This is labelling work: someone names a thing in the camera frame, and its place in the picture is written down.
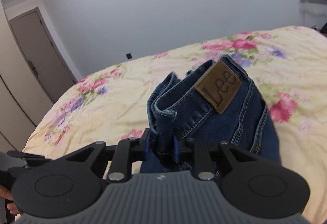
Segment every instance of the gray gripper base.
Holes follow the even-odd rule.
[[[214,182],[196,180],[189,171],[135,174],[126,183],[108,185],[97,202],[78,214],[57,219],[23,214],[16,223],[308,224],[300,214],[262,219],[243,213],[225,200]]]

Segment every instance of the yellow bedspread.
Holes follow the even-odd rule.
[[[306,27],[245,32],[129,61],[71,87],[47,113],[24,149],[56,159],[94,141],[117,144],[148,127],[146,102],[174,71],[179,77],[230,54],[267,102],[282,164],[302,175],[311,196],[303,215],[327,219],[327,38]],[[140,162],[133,164],[138,172]]]

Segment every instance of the hand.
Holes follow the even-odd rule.
[[[3,185],[0,185],[0,196],[7,199],[7,200],[10,200],[10,201],[13,200],[10,191],[6,187],[4,187]],[[7,205],[7,208],[10,211],[11,214],[19,214],[19,211],[18,211],[15,203],[9,203]]]

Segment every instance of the leather label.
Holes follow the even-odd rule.
[[[218,61],[199,78],[194,88],[222,114],[241,84],[238,76],[223,61]]]

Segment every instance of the door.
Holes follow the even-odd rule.
[[[56,102],[75,81],[49,38],[37,9],[10,20],[10,25],[35,77]]]

